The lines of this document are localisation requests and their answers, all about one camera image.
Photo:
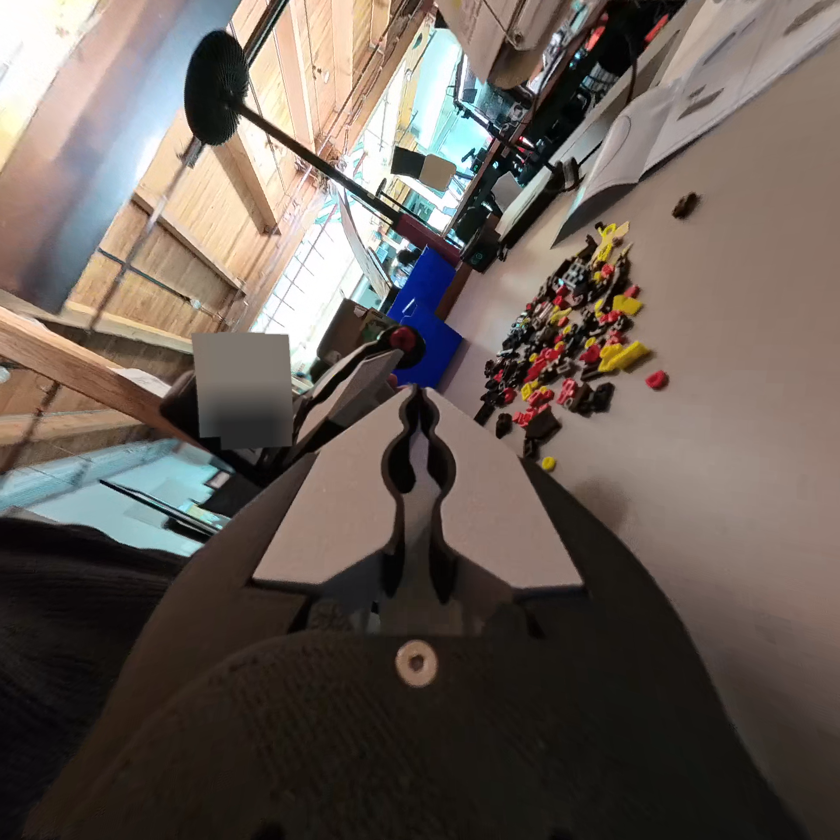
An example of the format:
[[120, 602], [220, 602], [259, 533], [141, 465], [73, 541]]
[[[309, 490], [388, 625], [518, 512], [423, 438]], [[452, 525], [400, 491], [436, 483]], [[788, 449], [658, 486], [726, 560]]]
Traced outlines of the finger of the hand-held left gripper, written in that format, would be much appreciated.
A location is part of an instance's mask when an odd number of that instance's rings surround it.
[[333, 365], [313, 386], [289, 465], [318, 450], [332, 438], [389, 399], [389, 351], [368, 343]]
[[381, 352], [360, 362], [328, 399], [327, 420], [348, 428], [387, 401], [395, 390], [389, 377], [401, 355]]

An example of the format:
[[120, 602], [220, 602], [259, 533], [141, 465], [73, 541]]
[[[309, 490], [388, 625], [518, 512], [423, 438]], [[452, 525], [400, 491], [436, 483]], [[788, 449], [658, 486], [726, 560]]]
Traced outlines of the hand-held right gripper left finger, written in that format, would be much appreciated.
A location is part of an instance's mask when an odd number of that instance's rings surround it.
[[409, 432], [417, 387], [389, 400], [325, 444], [253, 573], [256, 585], [332, 598], [378, 601], [404, 531], [402, 493], [388, 473]]

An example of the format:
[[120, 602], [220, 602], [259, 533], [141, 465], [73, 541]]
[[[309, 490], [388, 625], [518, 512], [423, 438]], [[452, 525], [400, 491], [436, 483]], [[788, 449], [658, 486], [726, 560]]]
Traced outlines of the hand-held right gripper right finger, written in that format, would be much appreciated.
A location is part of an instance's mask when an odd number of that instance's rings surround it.
[[419, 395], [430, 514], [429, 576], [441, 604], [474, 617], [501, 604], [585, 593], [522, 460], [433, 389]]

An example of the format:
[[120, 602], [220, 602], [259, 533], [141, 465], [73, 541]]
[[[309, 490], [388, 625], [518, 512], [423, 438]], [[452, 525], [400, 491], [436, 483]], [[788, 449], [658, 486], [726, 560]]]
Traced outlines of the black wheel with red piece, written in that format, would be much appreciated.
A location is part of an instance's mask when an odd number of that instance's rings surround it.
[[399, 351], [402, 355], [395, 364], [395, 368], [399, 371], [417, 366], [426, 354], [426, 343], [421, 333], [411, 326], [402, 324], [396, 324], [384, 330], [374, 346], [382, 352]]

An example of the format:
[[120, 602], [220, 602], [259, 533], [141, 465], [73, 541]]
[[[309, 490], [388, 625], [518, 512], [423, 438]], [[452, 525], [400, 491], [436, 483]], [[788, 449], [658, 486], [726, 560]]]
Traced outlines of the pile of lego pieces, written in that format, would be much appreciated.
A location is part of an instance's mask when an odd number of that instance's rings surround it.
[[543, 447], [562, 429], [559, 413], [606, 413], [614, 377], [653, 355], [634, 337], [643, 309], [631, 278], [630, 223], [595, 225], [584, 247], [541, 285], [483, 368], [476, 422], [502, 440], [523, 432], [521, 456], [541, 467]]

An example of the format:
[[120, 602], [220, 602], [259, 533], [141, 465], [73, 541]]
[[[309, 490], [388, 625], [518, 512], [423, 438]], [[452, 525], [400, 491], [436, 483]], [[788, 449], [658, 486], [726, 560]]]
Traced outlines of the lego instruction booklet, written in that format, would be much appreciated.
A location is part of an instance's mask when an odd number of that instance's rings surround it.
[[612, 123], [553, 246], [838, 38], [838, 1], [708, 2], [661, 82]]

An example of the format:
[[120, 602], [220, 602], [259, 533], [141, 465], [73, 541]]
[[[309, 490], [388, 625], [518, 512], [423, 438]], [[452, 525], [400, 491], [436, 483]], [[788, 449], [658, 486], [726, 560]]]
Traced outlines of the blue plastic bin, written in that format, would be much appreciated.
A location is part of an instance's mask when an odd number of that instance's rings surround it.
[[437, 388], [454, 359], [463, 338], [436, 315], [454, 278], [455, 268], [436, 251], [425, 248], [386, 313], [389, 319], [418, 331], [426, 345], [419, 362], [395, 371], [399, 385]]

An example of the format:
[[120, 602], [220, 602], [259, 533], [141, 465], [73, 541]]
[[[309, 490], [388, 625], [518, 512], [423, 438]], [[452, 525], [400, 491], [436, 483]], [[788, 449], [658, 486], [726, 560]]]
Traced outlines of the grey flat device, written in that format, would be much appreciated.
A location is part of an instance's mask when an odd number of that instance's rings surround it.
[[[654, 82], [658, 70], [655, 64], [641, 59], [637, 62], [637, 73], [633, 93], [630, 93], [632, 70], [628, 70], [619, 81], [607, 92], [604, 98], [591, 110], [582, 123], [572, 132], [571, 136], [561, 144], [561, 147], [550, 159], [552, 164], [564, 163], [574, 158], [582, 173], [590, 166], [598, 154], [596, 147], [602, 143], [608, 134], [618, 114], [627, 103], [645, 92]], [[513, 201], [502, 215], [496, 228], [500, 238], [504, 238], [512, 231], [520, 217], [524, 215], [542, 194], [546, 193], [551, 173], [543, 167], [535, 175], [520, 195]]]

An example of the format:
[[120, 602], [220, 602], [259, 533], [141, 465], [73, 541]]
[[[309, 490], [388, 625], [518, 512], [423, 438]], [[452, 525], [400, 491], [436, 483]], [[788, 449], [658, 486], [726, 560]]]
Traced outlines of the person's dark sweater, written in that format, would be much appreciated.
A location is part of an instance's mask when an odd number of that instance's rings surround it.
[[177, 557], [2, 521], [2, 838], [78, 750]]

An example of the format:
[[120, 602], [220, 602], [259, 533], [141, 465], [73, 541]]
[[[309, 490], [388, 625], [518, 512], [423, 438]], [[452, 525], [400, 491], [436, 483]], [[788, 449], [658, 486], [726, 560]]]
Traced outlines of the black round floor lamp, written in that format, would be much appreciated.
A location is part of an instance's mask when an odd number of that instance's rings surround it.
[[193, 135], [201, 143], [218, 147], [233, 138], [244, 119], [355, 196], [412, 245], [430, 248], [451, 266], [459, 265], [459, 250], [444, 236], [415, 216], [390, 206], [251, 109], [245, 102], [248, 89], [249, 68], [239, 42], [221, 29], [205, 35], [192, 53], [185, 76], [184, 110]]

